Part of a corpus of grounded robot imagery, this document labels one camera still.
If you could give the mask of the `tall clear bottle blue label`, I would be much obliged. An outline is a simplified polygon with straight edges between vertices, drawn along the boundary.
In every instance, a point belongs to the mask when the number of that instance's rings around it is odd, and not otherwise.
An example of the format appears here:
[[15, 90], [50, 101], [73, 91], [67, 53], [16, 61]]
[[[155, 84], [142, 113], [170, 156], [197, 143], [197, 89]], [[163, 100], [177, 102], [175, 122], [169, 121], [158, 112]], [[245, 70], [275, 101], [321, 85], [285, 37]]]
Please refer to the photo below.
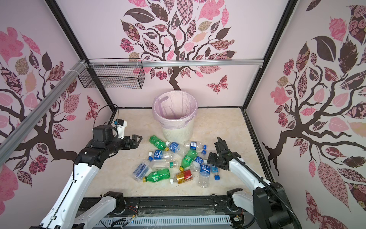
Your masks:
[[202, 165], [200, 167], [199, 180], [198, 180], [198, 185], [201, 188], [208, 187], [210, 171], [211, 171], [210, 165], [207, 163], [207, 160], [204, 160], [204, 162], [202, 163]]

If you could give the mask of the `clear bottle blue chinese label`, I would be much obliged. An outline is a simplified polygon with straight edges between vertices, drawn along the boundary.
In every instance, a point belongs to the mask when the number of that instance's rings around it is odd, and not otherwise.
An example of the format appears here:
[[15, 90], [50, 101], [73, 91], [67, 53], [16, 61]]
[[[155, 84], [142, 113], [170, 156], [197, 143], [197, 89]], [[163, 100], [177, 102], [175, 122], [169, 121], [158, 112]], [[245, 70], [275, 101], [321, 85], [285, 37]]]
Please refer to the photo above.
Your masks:
[[155, 160], [161, 160], [161, 159], [172, 160], [174, 157], [172, 152], [162, 150], [150, 151], [149, 156]]

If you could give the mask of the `large clear bottle blue label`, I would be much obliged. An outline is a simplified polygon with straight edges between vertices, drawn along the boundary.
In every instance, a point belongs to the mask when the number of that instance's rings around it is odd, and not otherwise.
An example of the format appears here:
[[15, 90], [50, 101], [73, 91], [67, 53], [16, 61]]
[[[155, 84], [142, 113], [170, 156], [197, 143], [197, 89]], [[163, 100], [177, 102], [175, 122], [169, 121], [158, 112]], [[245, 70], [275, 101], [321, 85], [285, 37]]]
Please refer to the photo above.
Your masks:
[[149, 156], [146, 160], [142, 161], [137, 166], [137, 168], [132, 173], [132, 178], [135, 181], [140, 181], [145, 177], [146, 173], [150, 169], [150, 163], [151, 163], [152, 160], [153, 160], [153, 158], [151, 156]]

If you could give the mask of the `green bottle yellow cap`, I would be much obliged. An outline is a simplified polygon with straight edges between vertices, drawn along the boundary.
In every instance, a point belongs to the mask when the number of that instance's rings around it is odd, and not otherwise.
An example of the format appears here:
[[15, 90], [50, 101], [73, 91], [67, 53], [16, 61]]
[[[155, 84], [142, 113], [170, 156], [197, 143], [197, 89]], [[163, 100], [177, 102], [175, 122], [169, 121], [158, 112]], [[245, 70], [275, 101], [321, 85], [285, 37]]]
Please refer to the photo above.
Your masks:
[[185, 169], [189, 168], [193, 160], [197, 157], [197, 151], [194, 149], [188, 150], [187, 154], [184, 156], [181, 162], [181, 166], [179, 170], [181, 172], [185, 171]]

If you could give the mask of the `clear bottle blue cap label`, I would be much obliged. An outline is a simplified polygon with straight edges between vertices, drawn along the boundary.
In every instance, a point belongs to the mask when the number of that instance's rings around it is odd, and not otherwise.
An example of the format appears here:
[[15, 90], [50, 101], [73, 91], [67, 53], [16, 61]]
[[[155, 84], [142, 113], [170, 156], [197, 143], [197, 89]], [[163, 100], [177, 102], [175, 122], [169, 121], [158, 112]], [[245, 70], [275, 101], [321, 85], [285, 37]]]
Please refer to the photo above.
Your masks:
[[196, 151], [203, 151], [203, 150], [207, 150], [207, 145], [203, 144], [202, 142], [199, 141], [185, 141], [184, 142], [184, 146], [188, 149], [193, 149]]

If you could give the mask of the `green bottle front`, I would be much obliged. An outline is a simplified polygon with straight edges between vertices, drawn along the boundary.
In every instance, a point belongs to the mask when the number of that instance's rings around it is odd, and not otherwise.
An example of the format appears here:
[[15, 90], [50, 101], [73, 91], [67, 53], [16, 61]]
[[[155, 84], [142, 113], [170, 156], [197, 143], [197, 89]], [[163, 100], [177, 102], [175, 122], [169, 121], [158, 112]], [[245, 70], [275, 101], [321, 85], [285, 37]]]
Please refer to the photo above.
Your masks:
[[143, 182], [144, 183], [146, 183], [146, 182], [156, 183], [156, 182], [170, 179], [170, 178], [171, 178], [171, 174], [170, 174], [169, 169], [160, 169], [160, 170], [150, 173], [148, 176], [145, 176], [143, 178]]

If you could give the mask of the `small bottle blue label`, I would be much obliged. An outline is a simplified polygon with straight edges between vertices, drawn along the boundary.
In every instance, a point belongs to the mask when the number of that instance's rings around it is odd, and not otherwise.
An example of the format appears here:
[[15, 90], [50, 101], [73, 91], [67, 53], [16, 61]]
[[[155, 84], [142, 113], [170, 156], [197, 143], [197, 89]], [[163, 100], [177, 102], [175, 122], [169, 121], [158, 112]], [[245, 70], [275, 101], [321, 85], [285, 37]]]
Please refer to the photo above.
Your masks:
[[190, 170], [193, 171], [193, 172], [197, 172], [201, 165], [203, 164], [204, 162], [204, 159], [206, 157], [206, 154], [207, 154], [207, 151], [206, 150], [203, 150], [202, 152], [200, 152], [196, 158], [192, 161], [191, 165], [190, 165]]

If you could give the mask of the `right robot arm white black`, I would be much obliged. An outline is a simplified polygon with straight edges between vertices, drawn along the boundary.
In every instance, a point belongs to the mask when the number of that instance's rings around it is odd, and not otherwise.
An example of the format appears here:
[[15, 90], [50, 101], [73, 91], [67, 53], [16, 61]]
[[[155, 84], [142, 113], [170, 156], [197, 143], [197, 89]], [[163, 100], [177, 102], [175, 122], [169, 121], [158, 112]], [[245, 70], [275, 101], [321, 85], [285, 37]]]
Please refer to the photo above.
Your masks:
[[281, 229], [293, 226], [301, 229], [301, 223], [288, 200], [282, 185], [273, 183], [251, 169], [237, 152], [232, 152], [220, 137], [215, 143], [216, 153], [210, 153], [208, 163], [236, 175], [250, 190], [231, 194], [234, 206], [253, 215], [261, 229]]

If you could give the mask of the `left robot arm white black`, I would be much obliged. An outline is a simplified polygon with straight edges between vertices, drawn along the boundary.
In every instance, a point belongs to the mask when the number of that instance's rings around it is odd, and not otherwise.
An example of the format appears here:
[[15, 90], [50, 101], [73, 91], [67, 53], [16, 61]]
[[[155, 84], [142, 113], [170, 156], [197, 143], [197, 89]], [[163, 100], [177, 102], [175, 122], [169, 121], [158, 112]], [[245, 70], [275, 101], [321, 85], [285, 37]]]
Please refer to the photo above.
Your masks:
[[71, 176], [57, 201], [38, 229], [92, 229], [111, 212], [122, 213], [126, 203], [121, 192], [109, 191], [100, 200], [77, 216], [78, 209], [91, 182], [104, 162], [120, 150], [137, 149], [142, 136], [125, 136], [127, 122], [118, 119], [114, 125], [100, 125], [92, 130], [93, 138], [80, 151], [72, 166]]

